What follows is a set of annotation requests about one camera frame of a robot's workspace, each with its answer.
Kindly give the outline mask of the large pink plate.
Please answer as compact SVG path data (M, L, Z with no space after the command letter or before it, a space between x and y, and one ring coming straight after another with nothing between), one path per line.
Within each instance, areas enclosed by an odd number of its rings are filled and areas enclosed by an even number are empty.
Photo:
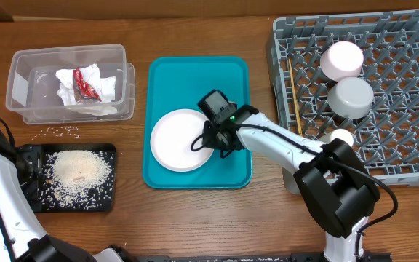
M155 160L168 170L189 172L201 167L212 156L213 149L191 150L191 144L203 133L207 117L191 109L165 114L155 124L150 146Z

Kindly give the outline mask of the wooden chopstick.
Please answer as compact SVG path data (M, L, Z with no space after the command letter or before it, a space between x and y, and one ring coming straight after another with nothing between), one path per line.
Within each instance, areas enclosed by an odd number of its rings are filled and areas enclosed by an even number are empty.
M293 76L293 69L292 69L292 62L290 60L290 58L287 58L287 62L288 62L288 66L289 66L289 73L290 73L290 86L292 89L292 101L294 104L294 111L295 111L295 121L296 121L296 126L297 126L297 131L299 136L303 136L303 132L302 132L302 124L301 124L301 120L300 120L300 113L299 113L299 107L298 107L298 100L297 100L297 95L296 95L296 91L295 91L295 82L294 82L294 76Z

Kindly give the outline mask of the white cup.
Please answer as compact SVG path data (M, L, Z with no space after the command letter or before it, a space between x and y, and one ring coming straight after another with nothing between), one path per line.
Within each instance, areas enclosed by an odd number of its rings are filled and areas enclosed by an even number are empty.
M323 143L330 143L336 138L346 142L350 147L352 147L354 144L353 135L348 130L345 130L345 129L333 130L332 132L329 132L321 136L319 140Z

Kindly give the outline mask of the white grey bowl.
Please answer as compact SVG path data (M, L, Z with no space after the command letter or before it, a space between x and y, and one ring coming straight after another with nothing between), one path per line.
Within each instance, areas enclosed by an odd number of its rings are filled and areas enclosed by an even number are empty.
M340 80L327 95L332 111L343 118L360 119L370 112L374 92L371 86L358 77Z

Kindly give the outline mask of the small pink saucer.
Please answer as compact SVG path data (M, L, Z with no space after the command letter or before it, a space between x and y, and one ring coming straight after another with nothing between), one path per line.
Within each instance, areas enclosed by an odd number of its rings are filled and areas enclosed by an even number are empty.
M322 54L320 68L328 79L339 82L346 77L358 76L363 62L363 52L357 45L349 41L339 41Z

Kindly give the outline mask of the red snack wrapper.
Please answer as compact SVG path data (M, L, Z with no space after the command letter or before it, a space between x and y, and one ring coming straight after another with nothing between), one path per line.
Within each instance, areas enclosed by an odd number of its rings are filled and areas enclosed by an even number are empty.
M84 80L79 68L73 70L73 90L76 102L101 101L96 90Z

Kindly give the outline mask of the black tray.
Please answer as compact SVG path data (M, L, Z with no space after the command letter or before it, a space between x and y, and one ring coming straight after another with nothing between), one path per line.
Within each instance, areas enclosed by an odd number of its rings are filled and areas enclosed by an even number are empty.
M31 164L35 172L31 181L21 184L25 198L35 213L44 213L41 210L40 191L47 187L43 171L47 154L70 150L114 151L116 153L116 147L111 143L40 144L24 145L17 148L17 152Z

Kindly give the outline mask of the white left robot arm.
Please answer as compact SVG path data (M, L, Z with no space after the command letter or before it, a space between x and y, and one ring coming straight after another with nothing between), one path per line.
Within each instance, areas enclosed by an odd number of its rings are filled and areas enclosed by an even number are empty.
M124 248L111 245L92 255L48 235L21 189L19 178L31 166L15 150L12 134L0 130L0 261L125 262L136 261Z

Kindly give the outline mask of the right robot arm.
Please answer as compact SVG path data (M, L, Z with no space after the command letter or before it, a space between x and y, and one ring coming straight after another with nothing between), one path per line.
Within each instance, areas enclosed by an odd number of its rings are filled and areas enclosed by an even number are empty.
M287 261L391 261L388 253L364 250L362 238L365 229L396 213L398 200L366 171L347 142L303 138L250 105L238 107L219 90L207 93L197 106L207 117L197 138L202 147L217 149L222 159L247 149L281 165L285 188L300 193L325 231L323 251L292 253Z

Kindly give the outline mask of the grey dishwasher rack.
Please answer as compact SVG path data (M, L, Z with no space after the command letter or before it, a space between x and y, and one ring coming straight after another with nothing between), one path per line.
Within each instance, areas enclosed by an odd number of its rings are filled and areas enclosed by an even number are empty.
M333 81L322 73L320 58L339 41L362 50L360 77L375 93L360 119L338 116L327 102ZM387 185L419 186L419 9L280 17L266 52L282 127L297 131L289 57L304 137L348 130L369 174Z

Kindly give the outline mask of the teal plastic tray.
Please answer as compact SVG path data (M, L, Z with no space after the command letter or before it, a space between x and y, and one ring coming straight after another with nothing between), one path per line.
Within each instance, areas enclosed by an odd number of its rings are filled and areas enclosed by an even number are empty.
M250 103L249 70L239 57L161 57L148 72L143 148L143 180L158 189L238 189L252 178L252 153L234 151L225 159L215 151L202 167L174 172L161 166L151 151L151 133L165 114L198 110L210 91L220 90L239 106Z

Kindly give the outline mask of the pile of rice grains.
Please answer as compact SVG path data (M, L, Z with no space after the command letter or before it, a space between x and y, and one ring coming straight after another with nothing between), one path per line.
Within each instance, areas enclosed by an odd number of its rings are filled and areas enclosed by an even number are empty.
M41 210L102 212L112 208L115 183L114 151L70 150L47 154L40 191Z

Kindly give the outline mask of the clear plastic bin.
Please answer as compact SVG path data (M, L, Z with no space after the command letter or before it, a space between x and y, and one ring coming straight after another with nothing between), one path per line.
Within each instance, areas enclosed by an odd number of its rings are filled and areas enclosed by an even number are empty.
M57 95L60 69L86 68L96 64L100 77L116 77L116 97L112 102L93 102L114 106L118 112L93 116L71 111ZM127 61L120 44L27 49L14 54L7 80L5 106L18 113L26 124L60 124L127 120L134 114L135 68Z

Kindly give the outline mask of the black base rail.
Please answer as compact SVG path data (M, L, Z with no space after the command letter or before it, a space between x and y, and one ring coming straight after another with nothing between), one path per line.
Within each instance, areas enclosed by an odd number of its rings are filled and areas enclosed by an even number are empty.
M322 253L292 253L284 256L242 256L242 257L183 257L169 256L136 256L132 259L139 262L326 262Z

